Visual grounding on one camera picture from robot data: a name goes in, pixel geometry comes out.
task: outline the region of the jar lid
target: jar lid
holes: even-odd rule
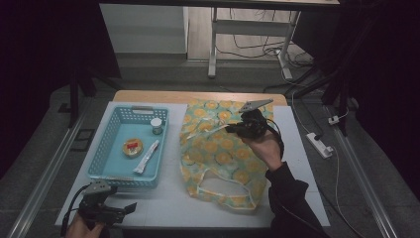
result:
[[[161,119],[156,117],[151,121],[151,125],[153,127],[160,127],[161,126]]]

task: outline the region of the white table surface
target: white table surface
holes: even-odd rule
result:
[[[155,189],[143,189],[136,192],[117,192],[109,196],[105,204],[123,208],[137,203],[134,213],[126,215],[123,223],[115,224],[123,228],[265,228],[269,227],[273,214],[269,208],[267,190],[259,206],[253,211],[237,211],[216,203],[192,198],[188,195],[180,171],[179,132],[186,111],[186,104],[168,103],[133,103],[110,102],[105,112],[116,105],[160,106],[169,109],[169,127],[163,149],[158,185]],[[306,199],[323,226],[329,226],[329,220],[318,188],[309,166],[303,144],[291,108],[273,106],[274,121],[278,125],[285,150],[283,159],[287,161],[296,179],[309,183]],[[98,127],[98,132],[106,126],[105,116]],[[62,218],[74,197],[74,194],[91,179],[87,176],[95,149],[100,138],[95,135],[86,158],[74,181],[70,193],[55,222],[60,226]],[[78,207],[82,194],[77,198],[74,207]]]

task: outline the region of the small jar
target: small jar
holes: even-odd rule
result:
[[[156,117],[151,121],[151,125],[152,125],[152,131],[155,135],[159,135],[161,134],[161,132],[163,131],[162,127],[161,127],[161,119]]]

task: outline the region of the robotic hand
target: robotic hand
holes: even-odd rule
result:
[[[271,126],[269,126],[267,119],[264,118],[263,114],[259,111],[260,107],[271,102],[272,99],[246,102],[245,105],[239,110],[240,113],[243,113],[241,115],[242,122],[229,124],[229,126],[226,127],[226,131],[228,133],[236,133],[239,137],[242,138],[257,139],[263,136],[266,130],[269,130],[276,137],[278,146],[281,150],[280,157],[283,158],[284,144],[281,140],[281,134],[278,130],[278,127],[276,131]]]
[[[105,205],[105,200],[109,195],[117,192],[117,186],[110,186],[103,179],[98,179],[90,185],[83,186],[74,196],[71,201],[68,212],[62,219],[61,237],[63,237],[67,230],[69,214],[75,199],[84,191],[83,199],[80,201],[78,213],[84,219],[88,226],[94,226],[95,222],[103,222],[107,226],[112,226],[114,223],[122,223],[126,215],[133,213],[136,210],[136,203],[128,205],[124,208],[115,208]]]

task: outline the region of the wooden floor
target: wooden floor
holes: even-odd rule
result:
[[[211,44],[212,9],[189,7],[188,14],[188,59],[208,60]],[[256,9],[219,8],[217,12],[218,19],[266,22],[288,22],[289,15],[290,12],[288,11]],[[219,52],[217,52],[216,58],[217,60],[278,60],[272,53],[270,56],[264,56],[264,50],[281,47],[283,40],[284,38],[280,37],[217,35],[216,47]],[[292,57],[303,53],[295,45],[291,45],[288,52]]]

